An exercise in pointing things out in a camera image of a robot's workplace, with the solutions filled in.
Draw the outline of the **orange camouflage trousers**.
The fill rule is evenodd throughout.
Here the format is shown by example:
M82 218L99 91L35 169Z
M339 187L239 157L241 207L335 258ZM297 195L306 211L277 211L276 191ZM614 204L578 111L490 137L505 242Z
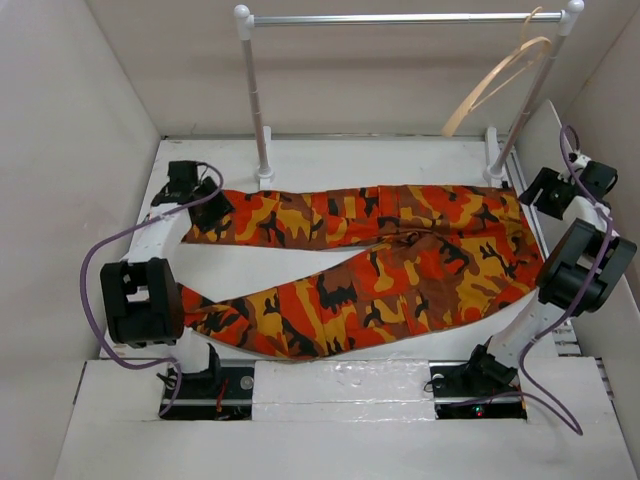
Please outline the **orange camouflage trousers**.
M188 244L321 251L329 269L234 299L181 291L184 323L258 354L314 359L480 321L529 294L543 260L511 189L373 186L226 194L232 211Z

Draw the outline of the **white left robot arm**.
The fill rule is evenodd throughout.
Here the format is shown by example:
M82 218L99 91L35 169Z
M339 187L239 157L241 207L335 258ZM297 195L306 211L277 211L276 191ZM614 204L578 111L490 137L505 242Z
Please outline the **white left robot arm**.
M129 250L100 271L107 329L114 343L141 349L174 346L182 337L185 311L171 260L192 228L208 233L234 211L222 185L221 172L205 162L168 164L167 182L136 226Z

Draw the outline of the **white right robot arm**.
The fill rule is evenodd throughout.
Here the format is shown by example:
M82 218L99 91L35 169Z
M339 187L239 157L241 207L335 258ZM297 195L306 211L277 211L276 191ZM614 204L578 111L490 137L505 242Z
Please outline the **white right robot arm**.
M571 153L565 173L544 167L520 195L521 203L569 228L536 277L535 298L459 368L468 390L489 395L509 388L525 349L551 327L542 306L551 304L575 317L598 310L608 299L637 252L634 242L615 233L604 201L617 179L616 169Z

